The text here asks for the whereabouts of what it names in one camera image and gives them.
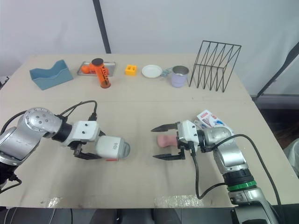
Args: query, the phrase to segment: white saucer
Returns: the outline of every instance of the white saucer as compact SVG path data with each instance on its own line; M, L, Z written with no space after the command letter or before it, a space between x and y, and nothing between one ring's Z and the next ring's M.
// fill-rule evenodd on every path
M162 69L160 66L154 65L154 64L149 64L146 65L142 68L142 74L146 78L157 78L161 75Z

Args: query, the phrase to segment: black wire rack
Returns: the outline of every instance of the black wire rack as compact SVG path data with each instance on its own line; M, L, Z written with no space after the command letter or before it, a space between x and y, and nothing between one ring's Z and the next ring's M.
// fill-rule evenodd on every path
M213 88L225 91L230 77L237 62L241 45L221 43L213 41L202 41L199 48L191 80L197 88L201 85L203 89Z

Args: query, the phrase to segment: yellow block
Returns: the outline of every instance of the yellow block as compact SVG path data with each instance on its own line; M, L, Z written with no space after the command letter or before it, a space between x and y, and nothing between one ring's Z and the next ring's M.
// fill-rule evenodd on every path
M137 66L128 64L125 70L125 74L128 76L135 76L137 74Z

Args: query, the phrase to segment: metal cup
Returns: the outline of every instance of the metal cup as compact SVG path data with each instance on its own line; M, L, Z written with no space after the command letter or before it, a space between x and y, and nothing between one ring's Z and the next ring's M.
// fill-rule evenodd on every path
M185 66L178 65L172 68L171 84L173 87L182 87L185 85L189 69Z

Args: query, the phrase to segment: white box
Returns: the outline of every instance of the white box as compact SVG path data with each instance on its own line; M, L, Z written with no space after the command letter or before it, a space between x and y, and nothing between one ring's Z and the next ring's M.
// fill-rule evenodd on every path
M201 129L214 127L215 125L226 125L222 120L220 120L208 110L204 110L199 115L197 115L197 119L194 121L194 123Z

